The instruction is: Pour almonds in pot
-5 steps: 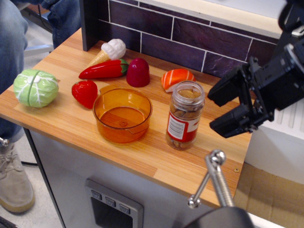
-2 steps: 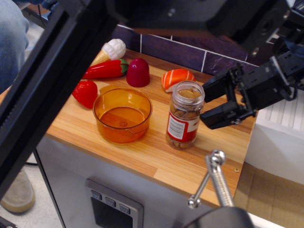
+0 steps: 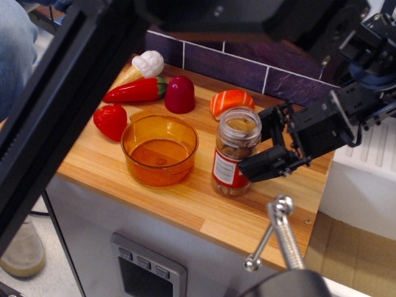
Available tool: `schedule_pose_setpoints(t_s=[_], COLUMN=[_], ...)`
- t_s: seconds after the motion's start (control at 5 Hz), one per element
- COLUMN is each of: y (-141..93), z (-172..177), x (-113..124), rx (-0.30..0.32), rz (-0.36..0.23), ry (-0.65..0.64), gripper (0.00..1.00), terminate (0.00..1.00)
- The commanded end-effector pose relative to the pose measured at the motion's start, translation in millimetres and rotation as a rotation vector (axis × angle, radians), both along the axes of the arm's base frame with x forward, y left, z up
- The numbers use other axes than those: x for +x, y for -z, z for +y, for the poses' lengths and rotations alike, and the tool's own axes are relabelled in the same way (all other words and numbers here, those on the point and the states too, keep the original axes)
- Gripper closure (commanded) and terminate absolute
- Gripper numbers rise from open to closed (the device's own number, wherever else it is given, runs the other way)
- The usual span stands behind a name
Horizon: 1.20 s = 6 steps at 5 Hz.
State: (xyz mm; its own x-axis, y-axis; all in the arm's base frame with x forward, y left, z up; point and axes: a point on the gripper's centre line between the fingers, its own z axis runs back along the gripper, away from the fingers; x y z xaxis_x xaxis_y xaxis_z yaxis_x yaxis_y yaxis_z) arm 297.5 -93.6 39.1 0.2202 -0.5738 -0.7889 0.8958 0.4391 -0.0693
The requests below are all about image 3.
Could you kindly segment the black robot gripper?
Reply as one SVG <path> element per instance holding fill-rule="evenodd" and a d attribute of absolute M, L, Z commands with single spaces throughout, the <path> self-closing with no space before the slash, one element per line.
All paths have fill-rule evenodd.
<path fill-rule="evenodd" d="M 357 147 L 367 129 L 368 116 L 381 107 L 380 99 L 357 83 L 332 90 L 323 99 L 291 115 L 290 134 L 301 151 L 275 145 L 240 161 L 240 172 L 252 183 L 285 176 L 303 165 L 344 145 Z M 271 106 L 259 112 L 261 140 L 282 142 L 280 110 Z"/>

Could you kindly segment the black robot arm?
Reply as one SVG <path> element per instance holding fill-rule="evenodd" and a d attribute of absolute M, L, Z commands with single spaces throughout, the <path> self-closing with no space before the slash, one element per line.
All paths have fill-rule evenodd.
<path fill-rule="evenodd" d="M 395 88 L 394 1 L 76 1 L 1 129 L 5 251 L 151 24 L 194 41 L 287 40 L 340 54 L 364 97 Z"/>

